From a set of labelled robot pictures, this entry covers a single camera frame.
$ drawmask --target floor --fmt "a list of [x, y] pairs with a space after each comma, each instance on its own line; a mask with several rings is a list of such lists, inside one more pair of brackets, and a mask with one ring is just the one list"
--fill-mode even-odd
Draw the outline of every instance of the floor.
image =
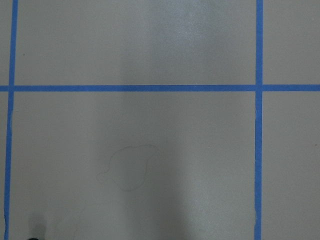
[[320, 238], [320, 2], [0, 2], [4, 240]]

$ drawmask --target blue tape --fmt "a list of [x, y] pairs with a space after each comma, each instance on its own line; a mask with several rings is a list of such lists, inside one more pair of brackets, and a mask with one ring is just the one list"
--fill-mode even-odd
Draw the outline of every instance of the blue tape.
[[256, 0], [255, 48], [255, 136], [254, 136], [254, 240], [261, 240], [262, 232], [262, 107], [263, 107], [263, 0]]
[[0, 86], [0, 92], [8, 92], [9, 87], [8, 86]]
[[16, 85], [15, 92], [254, 92], [255, 85]]
[[263, 85], [264, 92], [317, 92], [320, 91], [320, 84], [283, 84]]
[[14, 111], [14, 86], [16, 67], [16, 39], [18, 20], [18, 0], [12, 1], [10, 62], [9, 62], [9, 85], [8, 109], [6, 122], [6, 148], [5, 148], [5, 177], [4, 177], [4, 240], [9, 239], [9, 216], [10, 216], [10, 182], [11, 182], [11, 153], [12, 153], [12, 117]]
[[[260, 85], [15, 85], [14, 92], [255, 92]], [[0, 92], [9, 86], [0, 85]], [[263, 92], [320, 92], [320, 84], [263, 84]]]

